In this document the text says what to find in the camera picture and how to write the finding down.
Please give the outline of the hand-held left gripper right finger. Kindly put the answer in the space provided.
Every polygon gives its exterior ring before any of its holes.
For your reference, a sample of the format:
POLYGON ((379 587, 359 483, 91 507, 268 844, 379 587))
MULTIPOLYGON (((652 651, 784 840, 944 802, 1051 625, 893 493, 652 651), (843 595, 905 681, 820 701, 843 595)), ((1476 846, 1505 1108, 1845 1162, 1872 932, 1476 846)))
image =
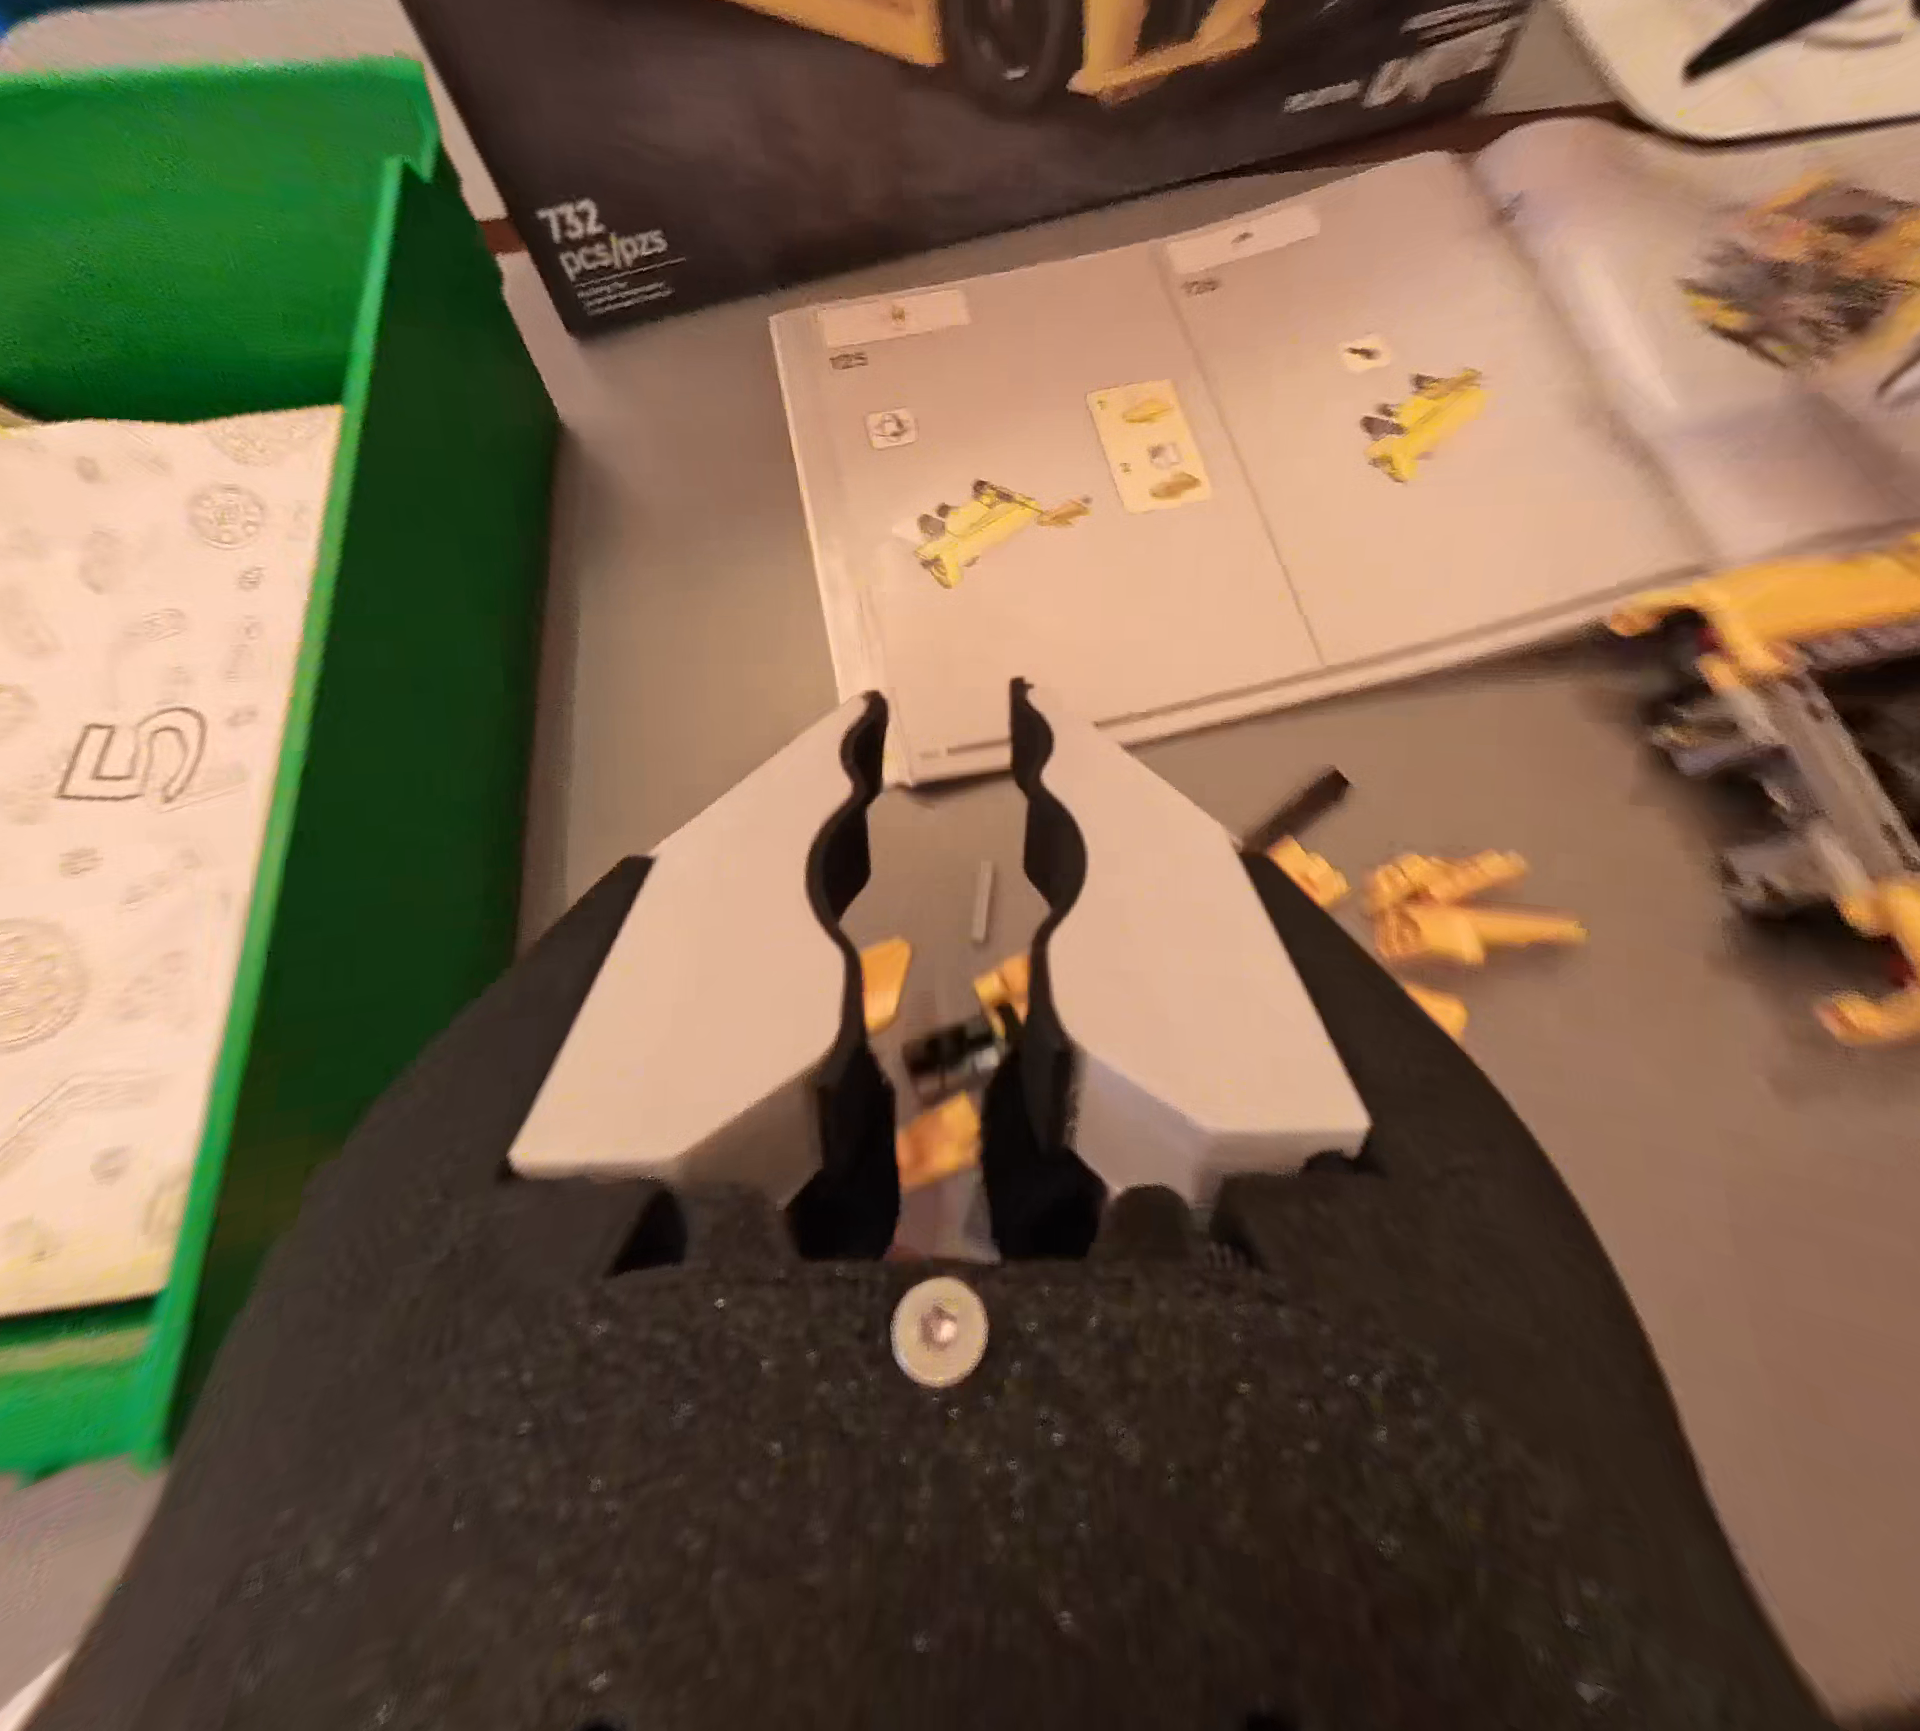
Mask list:
POLYGON ((1000 1066, 1000 1258, 1073 1260, 1107 1204, 1205 1214, 1354 1162, 1371 1120, 1235 840, 1051 691, 1009 687, 1042 900, 1000 1066))

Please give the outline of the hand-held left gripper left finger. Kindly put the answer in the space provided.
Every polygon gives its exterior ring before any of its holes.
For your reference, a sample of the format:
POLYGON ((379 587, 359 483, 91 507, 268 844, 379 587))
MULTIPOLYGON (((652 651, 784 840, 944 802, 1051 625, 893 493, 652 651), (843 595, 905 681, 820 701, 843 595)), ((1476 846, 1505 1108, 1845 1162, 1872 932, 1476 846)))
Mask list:
POLYGON ((900 1224, 895 1096, 843 918, 887 707, 860 693, 662 840, 509 1150, 524 1180, 768 1200, 806 1260, 900 1224))

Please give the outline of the pile of yellow brick pieces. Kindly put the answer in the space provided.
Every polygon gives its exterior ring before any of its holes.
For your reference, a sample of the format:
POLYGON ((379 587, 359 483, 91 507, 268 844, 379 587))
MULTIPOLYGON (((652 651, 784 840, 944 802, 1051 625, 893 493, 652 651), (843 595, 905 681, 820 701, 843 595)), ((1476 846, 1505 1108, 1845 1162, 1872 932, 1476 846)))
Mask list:
MULTIPOLYGON (((1343 800, 1347 789, 1334 771, 1317 775, 1242 842, 1324 912, 1345 902, 1354 886, 1302 836, 1343 800)), ((1357 892, 1376 956, 1398 976, 1403 996, 1452 1038, 1468 1030, 1465 1004, 1413 982, 1410 970, 1482 970, 1501 952, 1569 950, 1588 940, 1588 928, 1567 914, 1486 904, 1488 894, 1525 876, 1528 862, 1519 854, 1403 854, 1374 868, 1357 892)), ((979 1164, 984 1122, 972 1090, 992 1076, 1024 1028, 1027 976, 1027 954, 1004 954, 972 978, 972 1020, 930 1030, 902 1050, 902 1068, 920 1102, 920 1112, 895 1130, 904 1194, 945 1184, 979 1164)))

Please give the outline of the yellow brick car model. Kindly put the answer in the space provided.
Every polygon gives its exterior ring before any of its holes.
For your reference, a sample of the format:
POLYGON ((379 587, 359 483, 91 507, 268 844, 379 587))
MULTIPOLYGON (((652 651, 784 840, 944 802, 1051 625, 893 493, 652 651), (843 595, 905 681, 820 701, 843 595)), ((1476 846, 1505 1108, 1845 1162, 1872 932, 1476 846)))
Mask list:
POLYGON ((1826 998, 1818 1024, 1850 1048, 1914 1042, 1915 535, 1637 593, 1599 627, 1667 663, 1651 751, 1763 806, 1765 832, 1719 856, 1724 898, 1755 922, 1819 914, 1893 960, 1893 990, 1826 998))

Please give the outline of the grey desk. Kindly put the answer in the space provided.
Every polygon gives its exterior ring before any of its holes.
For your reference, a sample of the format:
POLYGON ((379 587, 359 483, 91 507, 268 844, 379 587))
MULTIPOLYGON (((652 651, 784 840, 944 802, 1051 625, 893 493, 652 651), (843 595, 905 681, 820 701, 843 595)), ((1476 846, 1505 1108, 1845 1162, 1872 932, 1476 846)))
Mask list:
POLYGON ((4 1500, 36 1728, 1915 1728, 1915 1136, 1763 1136, 1676 802, 1550 671, 1154 757, 1235 806, 1360 743, 1390 826, 1473 816, 1643 946, 1501 1002, 1494 1092, 1270 880, 1383 1118, 1174 1232, 1126 1200, 989 1276, 984 1382, 881 1352, 730 1198, 513 1196, 516 1092, 603 880, 308 1186, 104 1610, 95 1474, 4 1500))

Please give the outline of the green plastic bin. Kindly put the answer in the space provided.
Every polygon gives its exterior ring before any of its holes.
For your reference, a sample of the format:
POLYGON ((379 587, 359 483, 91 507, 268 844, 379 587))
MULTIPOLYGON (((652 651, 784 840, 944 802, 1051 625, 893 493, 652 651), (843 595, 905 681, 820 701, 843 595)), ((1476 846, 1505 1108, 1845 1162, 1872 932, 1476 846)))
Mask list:
POLYGON ((559 423, 411 65, 4 77, 4 431, 339 407, 155 1296, 4 1318, 4 1480, 163 1460, 274 1242, 513 952, 559 423))

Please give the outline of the open instruction booklet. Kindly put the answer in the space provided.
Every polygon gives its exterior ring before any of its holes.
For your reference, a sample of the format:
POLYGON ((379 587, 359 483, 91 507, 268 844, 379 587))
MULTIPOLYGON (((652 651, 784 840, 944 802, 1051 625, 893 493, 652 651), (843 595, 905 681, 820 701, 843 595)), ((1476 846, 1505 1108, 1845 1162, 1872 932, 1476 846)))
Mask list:
POLYGON ((839 699, 884 773, 1121 745, 1915 529, 1915 127, 1583 117, 1163 241, 769 325, 839 699))

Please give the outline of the patterned paper bag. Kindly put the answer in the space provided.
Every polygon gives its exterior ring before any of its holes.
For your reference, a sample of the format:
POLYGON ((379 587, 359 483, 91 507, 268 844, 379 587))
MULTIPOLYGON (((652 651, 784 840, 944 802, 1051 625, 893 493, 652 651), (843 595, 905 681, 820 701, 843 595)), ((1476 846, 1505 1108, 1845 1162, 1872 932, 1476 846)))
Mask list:
POLYGON ((341 425, 4 431, 4 1318, 170 1276, 341 425))

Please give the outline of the toy car box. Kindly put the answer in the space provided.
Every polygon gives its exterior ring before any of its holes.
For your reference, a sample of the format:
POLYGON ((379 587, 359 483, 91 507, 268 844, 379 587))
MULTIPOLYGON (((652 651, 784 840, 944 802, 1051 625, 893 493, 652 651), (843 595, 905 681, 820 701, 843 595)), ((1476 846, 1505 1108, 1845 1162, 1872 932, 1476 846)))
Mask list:
POLYGON ((1533 0, 395 0, 591 337, 1478 107, 1533 0))

